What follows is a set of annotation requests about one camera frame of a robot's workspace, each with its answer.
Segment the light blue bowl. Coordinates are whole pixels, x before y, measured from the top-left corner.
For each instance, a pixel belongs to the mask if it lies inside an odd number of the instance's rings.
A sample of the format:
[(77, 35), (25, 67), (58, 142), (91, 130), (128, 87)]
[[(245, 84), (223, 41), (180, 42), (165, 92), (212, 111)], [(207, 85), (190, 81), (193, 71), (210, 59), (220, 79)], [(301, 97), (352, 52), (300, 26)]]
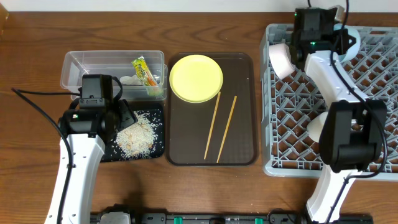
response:
[(335, 45), (339, 61), (343, 63), (353, 59), (358, 54), (360, 45), (359, 32), (354, 27), (344, 26), (343, 33)]

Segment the rice and nut scraps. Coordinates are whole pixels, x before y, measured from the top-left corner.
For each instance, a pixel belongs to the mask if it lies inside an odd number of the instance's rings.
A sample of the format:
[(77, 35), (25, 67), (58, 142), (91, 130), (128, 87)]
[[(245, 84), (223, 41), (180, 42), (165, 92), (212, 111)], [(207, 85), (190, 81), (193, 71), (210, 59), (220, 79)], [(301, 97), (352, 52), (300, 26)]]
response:
[(163, 154), (164, 120), (161, 110), (135, 111), (138, 122), (118, 132), (113, 142), (114, 152), (121, 160), (156, 158)]

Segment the white green cup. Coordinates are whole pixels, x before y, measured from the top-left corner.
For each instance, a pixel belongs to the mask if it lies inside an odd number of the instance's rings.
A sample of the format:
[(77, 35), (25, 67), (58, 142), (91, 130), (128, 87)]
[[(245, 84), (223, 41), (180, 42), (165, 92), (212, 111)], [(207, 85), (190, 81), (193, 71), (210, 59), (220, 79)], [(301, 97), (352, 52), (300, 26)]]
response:
[(307, 132), (312, 141), (319, 142), (323, 126), (325, 124), (328, 112), (323, 112), (311, 120), (307, 125)]

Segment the yellow plate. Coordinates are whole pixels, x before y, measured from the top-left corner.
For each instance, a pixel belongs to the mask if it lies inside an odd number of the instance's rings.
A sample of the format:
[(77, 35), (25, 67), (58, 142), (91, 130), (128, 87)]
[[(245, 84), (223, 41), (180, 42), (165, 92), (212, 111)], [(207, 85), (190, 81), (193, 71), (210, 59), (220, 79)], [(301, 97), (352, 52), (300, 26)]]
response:
[(202, 103), (218, 94), (223, 85), (219, 64), (205, 55), (188, 55), (179, 59), (170, 72), (170, 87), (181, 100)]

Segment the wooden chopstick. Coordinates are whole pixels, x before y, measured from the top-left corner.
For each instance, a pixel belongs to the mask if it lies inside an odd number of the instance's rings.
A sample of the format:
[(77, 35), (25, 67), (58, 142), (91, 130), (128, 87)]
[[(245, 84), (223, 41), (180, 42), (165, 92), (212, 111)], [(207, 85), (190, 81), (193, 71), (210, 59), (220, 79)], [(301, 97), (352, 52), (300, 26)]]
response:
[(230, 126), (230, 123), (231, 123), (231, 120), (232, 120), (232, 117), (233, 117), (233, 112), (234, 112), (234, 108), (235, 108), (235, 105), (236, 105), (236, 101), (237, 101), (237, 96), (235, 95), (234, 98), (233, 98), (233, 102), (232, 102), (232, 105), (231, 105), (230, 112), (229, 112), (229, 116), (228, 116), (228, 120), (227, 120), (227, 123), (226, 123), (226, 127), (224, 129), (223, 138), (221, 140), (221, 145), (220, 145), (218, 157), (217, 157), (217, 160), (216, 160), (217, 164), (220, 162), (220, 158), (221, 158), (221, 155), (222, 155), (222, 152), (223, 152), (223, 148), (224, 148), (224, 144), (225, 144), (225, 141), (226, 141), (226, 137), (228, 135), (229, 126)]
[(208, 133), (208, 139), (207, 139), (207, 142), (206, 142), (206, 149), (205, 149), (205, 154), (204, 154), (204, 157), (203, 157), (204, 160), (207, 158), (207, 155), (208, 155), (208, 150), (209, 150), (209, 146), (210, 146), (210, 142), (211, 142), (211, 136), (212, 136), (212, 132), (213, 132), (213, 127), (214, 127), (214, 123), (215, 123), (215, 119), (216, 119), (216, 114), (217, 114), (217, 111), (218, 111), (218, 105), (219, 105), (219, 102), (220, 102), (220, 96), (221, 96), (221, 92), (219, 91), (218, 94), (217, 94), (215, 108), (214, 108), (214, 111), (213, 111), (213, 116), (212, 116), (212, 120), (211, 120), (210, 130), (209, 130), (209, 133)]

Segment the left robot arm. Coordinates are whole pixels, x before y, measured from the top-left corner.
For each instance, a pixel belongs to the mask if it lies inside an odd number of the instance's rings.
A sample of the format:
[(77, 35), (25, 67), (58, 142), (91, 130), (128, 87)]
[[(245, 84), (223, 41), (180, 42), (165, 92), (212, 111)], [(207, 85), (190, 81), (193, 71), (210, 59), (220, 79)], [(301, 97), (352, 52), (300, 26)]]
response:
[(60, 118), (60, 165), (45, 223), (89, 223), (96, 175), (109, 141), (137, 122), (126, 100), (108, 107), (77, 108)]

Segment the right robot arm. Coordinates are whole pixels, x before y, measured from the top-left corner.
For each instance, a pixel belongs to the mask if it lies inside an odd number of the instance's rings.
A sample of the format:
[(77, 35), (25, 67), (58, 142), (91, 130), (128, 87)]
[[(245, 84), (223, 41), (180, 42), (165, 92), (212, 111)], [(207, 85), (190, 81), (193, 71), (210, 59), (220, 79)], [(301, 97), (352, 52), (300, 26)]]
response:
[(282, 49), (289, 58), (285, 74), (292, 73), (294, 67), (303, 70), (328, 107), (308, 124), (324, 166), (297, 223), (338, 223), (351, 186), (365, 177), (363, 171), (387, 146), (385, 103), (369, 99), (342, 66), (356, 56), (360, 43), (358, 31), (343, 24), (295, 26), (290, 46)]

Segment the pink bowl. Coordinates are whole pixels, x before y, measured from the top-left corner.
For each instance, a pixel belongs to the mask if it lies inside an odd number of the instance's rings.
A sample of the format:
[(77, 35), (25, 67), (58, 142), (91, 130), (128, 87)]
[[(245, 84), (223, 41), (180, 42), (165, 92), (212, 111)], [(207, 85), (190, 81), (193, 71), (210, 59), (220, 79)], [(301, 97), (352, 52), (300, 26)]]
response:
[(295, 71), (295, 66), (291, 62), (290, 49), (286, 44), (270, 45), (269, 59), (275, 74), (281, 80)]

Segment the green snack wrapper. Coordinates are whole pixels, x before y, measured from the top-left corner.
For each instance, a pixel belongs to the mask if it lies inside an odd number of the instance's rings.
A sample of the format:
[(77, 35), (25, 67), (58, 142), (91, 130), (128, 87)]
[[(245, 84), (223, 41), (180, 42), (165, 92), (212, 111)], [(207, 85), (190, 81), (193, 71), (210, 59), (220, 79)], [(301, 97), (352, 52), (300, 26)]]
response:
[(136, 70), (136, 75), (142, 86), (147, 87), (147, 93), (150, 96), (160, 96), (162, 94), (161, 87), (158, 86), (155, 78), (153, 77), (145, 58), (143, 56), (134, 59), (132, 62), (133, 67)]

